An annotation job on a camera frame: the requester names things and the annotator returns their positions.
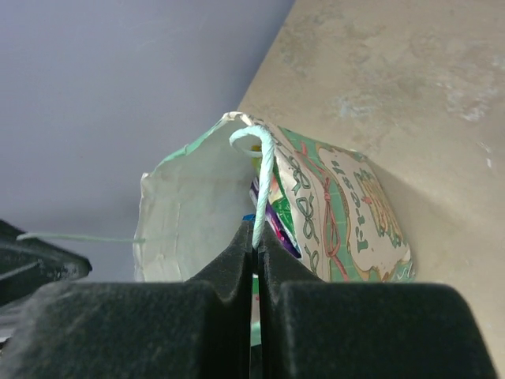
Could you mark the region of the purple Fox's candy bag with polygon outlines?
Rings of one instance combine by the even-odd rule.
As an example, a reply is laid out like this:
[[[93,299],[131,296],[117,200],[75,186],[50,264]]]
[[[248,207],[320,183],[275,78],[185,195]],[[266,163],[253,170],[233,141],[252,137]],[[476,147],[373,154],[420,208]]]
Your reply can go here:
[[[258,195],[259,195],[259,179],[254,178],[250,186],[249,196],[251,197],[251,200],[255,207],[257,206]],[[266,204],[265,217],[269,225],[271,226],[271,229],[276,233],[282,246],[286,250],[288,250],[295,258],[300,260],[301,253],[298,249],[298,245],[295,241],[295,238],[288,231],[287,227],[284,226],[281,219],[279,218],[279,216],[277,215],[277,213],[272,208],[269,202],[267,202]]]

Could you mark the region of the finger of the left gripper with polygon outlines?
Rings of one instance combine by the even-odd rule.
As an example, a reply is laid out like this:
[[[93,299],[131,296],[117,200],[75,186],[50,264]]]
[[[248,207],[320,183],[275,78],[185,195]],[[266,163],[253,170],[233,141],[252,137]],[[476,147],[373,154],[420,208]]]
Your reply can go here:
[[[11,306],[46,284],[78,280],[92,271],[86,257],[37,238],[22,240],[19,237],[23,233],[1,222],[2,306]]]

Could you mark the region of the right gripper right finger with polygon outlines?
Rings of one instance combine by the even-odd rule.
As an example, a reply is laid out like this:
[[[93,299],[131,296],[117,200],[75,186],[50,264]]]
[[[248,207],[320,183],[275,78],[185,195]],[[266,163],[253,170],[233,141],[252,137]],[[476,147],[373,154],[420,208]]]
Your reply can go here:
[[[494,378],[466,300],[432,283],[327,283],[265,231],[258,249],[266,378]]]

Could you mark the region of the green yellow Fox's candy bag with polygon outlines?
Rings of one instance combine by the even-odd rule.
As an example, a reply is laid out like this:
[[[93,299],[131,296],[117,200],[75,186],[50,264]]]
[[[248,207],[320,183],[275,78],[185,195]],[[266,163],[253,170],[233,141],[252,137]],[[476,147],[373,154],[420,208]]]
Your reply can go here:
[[[283,187],[280,180],[277,179],[276,174],[272,175],[268,199],[286,233],[291,239],[294,239],[294,223],[290,211],[290,203],[283,192]]]

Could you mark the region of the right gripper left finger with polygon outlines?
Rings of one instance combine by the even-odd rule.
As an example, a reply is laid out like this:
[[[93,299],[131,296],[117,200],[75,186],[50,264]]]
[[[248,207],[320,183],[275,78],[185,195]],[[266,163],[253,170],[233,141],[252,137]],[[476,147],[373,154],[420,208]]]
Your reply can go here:
[[[4,378],[247,378],[252,225],[182,283],[46,284],[1,358]]]

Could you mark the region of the green patterned paper bag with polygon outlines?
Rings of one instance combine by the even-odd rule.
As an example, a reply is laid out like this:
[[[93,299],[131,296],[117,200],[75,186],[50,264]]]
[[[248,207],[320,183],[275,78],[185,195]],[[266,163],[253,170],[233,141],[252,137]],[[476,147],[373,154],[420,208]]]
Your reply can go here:
[[[290,203],[301,259],[283,248],[311,273],[327,282],[413,278],[410,245],[364,155],[231,111],[142,176],[134,279],[191,279],[228,247],[244,215],[256,215],[246,221],[252,248],[265,231],[278,239],[265,217],[273,174]]]

